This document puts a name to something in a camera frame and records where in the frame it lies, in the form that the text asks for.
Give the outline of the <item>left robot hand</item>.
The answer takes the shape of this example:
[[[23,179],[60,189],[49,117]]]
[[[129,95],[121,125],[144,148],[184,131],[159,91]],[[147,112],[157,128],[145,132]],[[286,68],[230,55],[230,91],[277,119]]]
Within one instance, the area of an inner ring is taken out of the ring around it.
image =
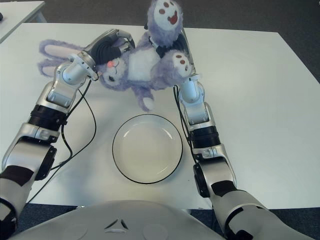
[[[130,33],[120,29],[110,29],[98,36],[82,51],[86,52],[97,66],[119,58],[135,47]]]

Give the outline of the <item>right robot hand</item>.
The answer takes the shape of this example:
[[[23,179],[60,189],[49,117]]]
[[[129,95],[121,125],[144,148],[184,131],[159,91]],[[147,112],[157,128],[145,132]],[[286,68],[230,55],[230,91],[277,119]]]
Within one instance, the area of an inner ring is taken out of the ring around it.
[[[182,26],[180,29],[180,33],[177,37],[177,39],[175,41],[172,42],[171,46],[167,47],[167,46],[159,46],[158,44],[156,44],[153,39],[151,38],[149,31],[148,31],[148,25],[145,24],[144,25],[144,29],[147,32],[147,40],[148,42],[151,44],[151,46],[154,48],[155,52],[158,54],[158,56],[162,59],[165,54],[171,50],[178,50],[178,51],[182,51],[186,54],[189,62],[190,62],[190,66],[191,66],[191,74],[194,75],[196,73],[196,68],[195,68],[195,64],[194,64],[194,60],[193,60],[193,56],[190,50],[190,46],[189,46],[189,42],[188,42],[188,38],[185,32],[184,27]]]

